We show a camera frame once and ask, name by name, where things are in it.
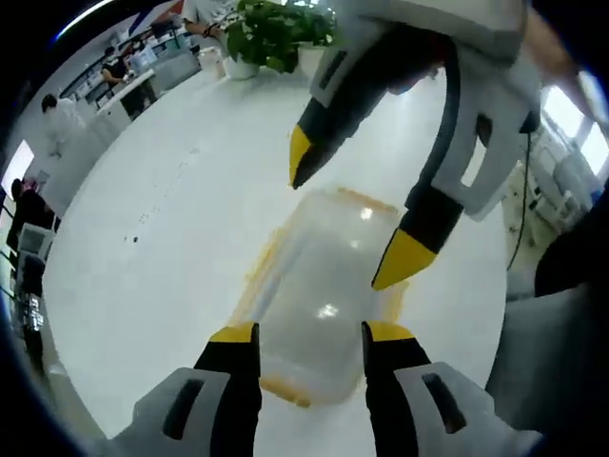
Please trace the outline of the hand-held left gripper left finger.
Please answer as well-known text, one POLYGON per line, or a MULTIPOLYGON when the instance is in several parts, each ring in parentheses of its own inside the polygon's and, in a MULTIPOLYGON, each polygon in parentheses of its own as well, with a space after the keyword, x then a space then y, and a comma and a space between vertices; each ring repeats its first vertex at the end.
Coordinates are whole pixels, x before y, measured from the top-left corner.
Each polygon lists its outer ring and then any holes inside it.
POLYGON ((193 368, 178 368, 138 401, 135 456, 251 456, 262 407, 259 325, 224 327, 193 368))

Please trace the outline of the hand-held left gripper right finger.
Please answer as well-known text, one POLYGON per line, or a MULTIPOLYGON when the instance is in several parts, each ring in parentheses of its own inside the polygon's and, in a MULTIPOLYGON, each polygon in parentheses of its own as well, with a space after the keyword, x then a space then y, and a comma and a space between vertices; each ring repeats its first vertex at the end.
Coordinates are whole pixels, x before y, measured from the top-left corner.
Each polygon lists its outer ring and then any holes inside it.
POLYGON ((540 433, 506 424, 475 382, 431 362, 407 328, 364 321, 362 335, 377 455, 528 456, 540 442, 540 433))

